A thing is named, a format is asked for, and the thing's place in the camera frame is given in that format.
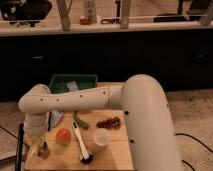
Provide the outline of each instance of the cable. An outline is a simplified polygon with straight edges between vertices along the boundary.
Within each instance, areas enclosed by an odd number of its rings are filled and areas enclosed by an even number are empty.
[[[176,133],[175,135],[176,135],[176,136],[182,135],[182,136],[190,137],[190,138],[194,139],[195,141],[199,142],[199,143],[200,143],[202,146],[204,146],[208,151],[210,151],[211,153],[213,153],[213,150],[212,150],[210,147],[208,147],[206,144],[204,144],[202,141],[200,141],[199,139],[195,138],[195,137],[192,136],[192,135],[189,135],[189,134],[186,134],[186,133]]]
[[[0,128],[3,129],[5,132],[7,132],[8,134],[10,134],[12,137],[16,138],[17,140],[20,140],[17,136],[15,136],[13,133],[11,133],[10,131],[8,131],[6,128],[4,128],[3,126],[0,125]]]
[[[181,160],[184,164],[186,164],[187,166],[189,166],[193,171],[196,171],[195,168],[190,164],[188,163],[187,161],[185,160]]]

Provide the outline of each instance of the green vegetable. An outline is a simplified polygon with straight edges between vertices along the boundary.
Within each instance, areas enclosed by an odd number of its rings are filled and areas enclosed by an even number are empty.
[[[73,113],[73,118],[74,118],[75,122],[76,122],[79,126],[81,126],[82,128],[84,128],[84,129],[88,129],[88,128],[89,128],[89,124],[88,124],[87,122],[83,121],[81,118],[79,118],[79,116],[78,116],[78,114],[77,114],[77,111],[75,111],[75,112]]]

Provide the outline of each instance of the white cup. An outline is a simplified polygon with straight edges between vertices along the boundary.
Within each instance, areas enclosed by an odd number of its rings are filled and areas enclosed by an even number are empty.
[[[93,141],[96,146],[104,148],[109,143],[109,133],[105,128],[98,128],[93,133]]]

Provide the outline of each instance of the green plastic basket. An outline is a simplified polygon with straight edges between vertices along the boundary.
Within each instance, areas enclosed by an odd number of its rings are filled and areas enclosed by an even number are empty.
[[[97,75],[55,74],[52,76],[49,88],[52,93],[65,93],[69,89],[67,83],[75,81],[79,90],[94,88],[97,85]]]

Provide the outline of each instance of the table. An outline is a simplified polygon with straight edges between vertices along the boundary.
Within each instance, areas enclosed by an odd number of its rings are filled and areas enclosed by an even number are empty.
[[[87,121],[90,127],[87,130],[80,128],[82,139],[87,148],[93,148],[92,134],[96,123],[109,117],[118,116],[121,119],[120,129],[109,130],[110,142],[108,146],[94,154],[90,164],[82,164],[79,160],[80,147],[72,129],[73,117],[66,112],[56,128],[46,134],[50,156],[47,159],[39,157],[26,159],[26,170],[133,170],[129,142],[122,111],[93,110],[78,113],[79,117]],[[56,143],[55,135],[58,129],[68,128],[71,131],[71,142],[68,146]]]

